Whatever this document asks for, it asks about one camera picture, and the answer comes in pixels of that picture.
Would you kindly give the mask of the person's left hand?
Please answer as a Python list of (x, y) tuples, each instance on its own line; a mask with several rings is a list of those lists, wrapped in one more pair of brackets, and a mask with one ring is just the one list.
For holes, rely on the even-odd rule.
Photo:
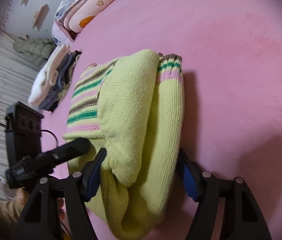
[[(27, 200), (29, 199), (30, 194), (28, 192), (26, 192), (24, 189), (19, 188), (16, 191), (16, 196), (14, 198), (14, 201), (19, 204), (21, 207), (24, 207)], [(58, 204), (58, 213), (59, 213), (59, 217), (61, 220), (64, 219), (65, 217), (65, 212), (63, 210), (63, 205), (64, 205), (64, 200), (63, 198), (58, 198), (57, 200), (57, 204)]]

